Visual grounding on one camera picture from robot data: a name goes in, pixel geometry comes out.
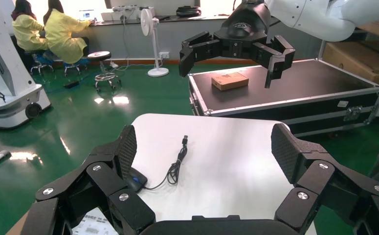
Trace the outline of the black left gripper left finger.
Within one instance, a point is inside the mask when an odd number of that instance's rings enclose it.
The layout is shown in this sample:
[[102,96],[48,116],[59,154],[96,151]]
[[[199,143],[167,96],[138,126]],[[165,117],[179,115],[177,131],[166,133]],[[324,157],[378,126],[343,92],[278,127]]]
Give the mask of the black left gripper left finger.
[[79,167],[37,191],[21,233],[71,235],[94,208],[121,235],[143,232],[156,216],[126,183],[136,150],[135,128],[126,125],[115,141],[95,147]]

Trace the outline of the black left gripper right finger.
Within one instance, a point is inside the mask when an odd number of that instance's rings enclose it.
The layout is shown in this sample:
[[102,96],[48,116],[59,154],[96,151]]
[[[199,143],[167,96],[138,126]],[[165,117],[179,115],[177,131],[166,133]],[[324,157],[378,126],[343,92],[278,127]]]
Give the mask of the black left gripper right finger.
[[293,189],[275,220],[306,233],[321,206],[333,210],[356,235],[379,235],[379,181],[337,162],[321,145],[296,138],[275,124],[271,151]]

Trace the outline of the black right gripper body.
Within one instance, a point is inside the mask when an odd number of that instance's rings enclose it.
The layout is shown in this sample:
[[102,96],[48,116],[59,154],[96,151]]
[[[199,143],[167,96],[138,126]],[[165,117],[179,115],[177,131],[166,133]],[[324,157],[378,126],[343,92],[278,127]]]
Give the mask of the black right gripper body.
[[221,57],[250,59],[254,43],[265,44],[271,21],[263,1],[243,1],[214,32],[219,40]]

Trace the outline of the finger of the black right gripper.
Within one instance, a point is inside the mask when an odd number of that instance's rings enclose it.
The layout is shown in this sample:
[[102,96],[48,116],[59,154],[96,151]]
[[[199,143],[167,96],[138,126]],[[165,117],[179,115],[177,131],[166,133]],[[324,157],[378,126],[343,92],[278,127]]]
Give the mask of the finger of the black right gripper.
[[251,60],[267,69],[265,88],[269,89],[272,80],[281,79],[283,71],[292,66],[295,49],[281,35],[276,35],[270,44],[252,44]]
[[179,52],[179,75],[187,76],[196,62],[218,57],[221,55],[221,51],[222,42],[214,39],[208,31],[182,41]]

